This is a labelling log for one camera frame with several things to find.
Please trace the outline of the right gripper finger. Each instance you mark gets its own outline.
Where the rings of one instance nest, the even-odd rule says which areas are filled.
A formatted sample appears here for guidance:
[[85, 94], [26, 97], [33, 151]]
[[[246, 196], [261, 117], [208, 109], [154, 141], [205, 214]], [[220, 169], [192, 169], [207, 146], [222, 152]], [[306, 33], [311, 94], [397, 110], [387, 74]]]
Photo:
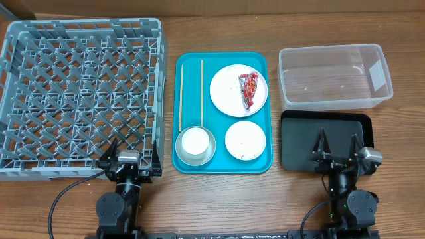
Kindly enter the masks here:
[[326, 155], [331, 154], [329, 143], [323, 128], [319, 130], [319, 135], [317, 137], [315, 145], [313, 146], [312, 153], [313, 154], [322, 153]]
[[357, 134], [352, 135], [351, 136], [350, 150], [349, 150], [349, 158], [350, 159], [356, 159], [362, 148], [363, 148], [363, 144], [359, 140]]

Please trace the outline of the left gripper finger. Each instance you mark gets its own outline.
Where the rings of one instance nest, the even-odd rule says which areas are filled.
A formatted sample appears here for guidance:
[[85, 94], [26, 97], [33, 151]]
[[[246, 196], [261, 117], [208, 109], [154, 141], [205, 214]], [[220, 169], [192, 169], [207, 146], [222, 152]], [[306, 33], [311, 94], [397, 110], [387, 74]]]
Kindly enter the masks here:
[[161, 164], [161, 160], [159, 158], [158, 152], [157, 152], [157, 142], [156, 142], [156, 140], [153, 141], [151, 165], [152, 165], [152, 175], [153, 176], [162, 176], [162, 164]]
[[114, 140], [110, 143], [110, 146], [106, 149], [106, 151], [100, 156], [100, 162], [109, 162], [111, 159], [116, 157], [118, 147], [118, 140], [114, 138]]

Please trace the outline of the grey bowl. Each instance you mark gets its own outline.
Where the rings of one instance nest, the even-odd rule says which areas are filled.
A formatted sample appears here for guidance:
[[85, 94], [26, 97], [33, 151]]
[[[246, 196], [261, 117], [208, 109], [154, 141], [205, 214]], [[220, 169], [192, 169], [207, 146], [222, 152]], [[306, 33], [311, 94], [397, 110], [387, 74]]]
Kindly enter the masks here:
[[194, 167], [205, 165], [213, 158], [216, 151], [216, 140], [214, 138], [214, 135], [209, 130], [203, 127], [199, 127], [204, 129], [207, 132], [209, 136], [209, 147], [204, 153], [200, 155], [190, 155], [186, 153], [182, 147], [182, 136], [185, 133], [185, 131], [190, 128], [192, 127], [184, 129], [177, 137], [175, 142], [175, 152], [178, 158], [180, 158], [180, 160], [182, 160], [182, 162], [184, 162], [186, 165], [194, 166]]

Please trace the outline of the white paper cup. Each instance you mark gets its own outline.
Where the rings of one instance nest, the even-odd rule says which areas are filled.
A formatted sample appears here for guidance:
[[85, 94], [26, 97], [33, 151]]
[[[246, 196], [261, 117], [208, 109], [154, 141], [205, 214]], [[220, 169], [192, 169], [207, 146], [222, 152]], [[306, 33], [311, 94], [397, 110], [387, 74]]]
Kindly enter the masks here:
[[182, 147], [190, 155], [200, 155], [209, 147], [209, 136], [204, 129], [192, 127], [183, 134]]

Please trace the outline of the small pink bowl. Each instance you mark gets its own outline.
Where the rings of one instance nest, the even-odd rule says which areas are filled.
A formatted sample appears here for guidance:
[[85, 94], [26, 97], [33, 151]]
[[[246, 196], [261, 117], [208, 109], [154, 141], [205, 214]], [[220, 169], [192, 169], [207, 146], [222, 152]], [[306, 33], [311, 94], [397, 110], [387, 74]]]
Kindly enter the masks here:
[[231, 125], [225, 135], [228, 152], [241, 161], [259, 157], [266, 148], [266, 135], [262, 128], [251, 121], [239, 121]]

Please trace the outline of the red snack wrapper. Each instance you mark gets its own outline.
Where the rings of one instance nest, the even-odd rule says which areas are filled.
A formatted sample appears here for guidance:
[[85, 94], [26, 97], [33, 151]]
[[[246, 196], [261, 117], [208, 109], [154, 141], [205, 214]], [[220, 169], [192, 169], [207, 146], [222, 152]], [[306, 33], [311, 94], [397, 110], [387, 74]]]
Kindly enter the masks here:
[[257, 89], [258, 73], [254, 71], [248, 74], [241, 74], [238, 77], [238, 80], [240, 82], [242, 102], [244, 107], [249, 110], [250, 107], [254, 104], [253, 97]]

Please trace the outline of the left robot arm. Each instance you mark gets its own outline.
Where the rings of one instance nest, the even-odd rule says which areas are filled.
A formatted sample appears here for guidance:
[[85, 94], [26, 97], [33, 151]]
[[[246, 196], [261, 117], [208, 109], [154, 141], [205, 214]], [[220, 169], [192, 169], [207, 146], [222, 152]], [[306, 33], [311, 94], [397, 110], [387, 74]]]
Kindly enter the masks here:
[[162, 162], [158, 156], [157, 143], [153, 143], [151, 166], [140, 169], [141, 153], [124, 150], [118, 152], [118, 141], [114, 139], [99, 158], [98, 167], [103, 174], [115, 182], [114, 192], [103, 194], [96, 203], [99, 218], [97, 238], [148, 238], [146, 232], [136, 225], [141, 186], [152, 183], [162, 176]]

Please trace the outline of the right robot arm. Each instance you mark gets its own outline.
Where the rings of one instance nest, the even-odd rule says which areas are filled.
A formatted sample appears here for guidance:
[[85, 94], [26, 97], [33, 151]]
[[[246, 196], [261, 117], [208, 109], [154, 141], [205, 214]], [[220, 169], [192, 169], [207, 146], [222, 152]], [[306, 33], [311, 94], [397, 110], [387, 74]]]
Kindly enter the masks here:
[[375, 224], [378, 196], [370, 191], [358, 189], [356, 184], [361, 175], [372, 175], [383, 162], [383, 155], [374, 147], [364, 146], [357, 135], [351, 136], [348, 157], [331, 154], [325, 131], [319, 132], [309, 156], [317, 162], [315, 172], [327, 176], [326, 187], [329, 199], [311, 209], [304, 217], [300, 234], [303, 236], [305, 222], [318, 208], [325, 204], [331, 207], [332, 222], [322, 227], [323, 238], [373, 238], [370, 231]]

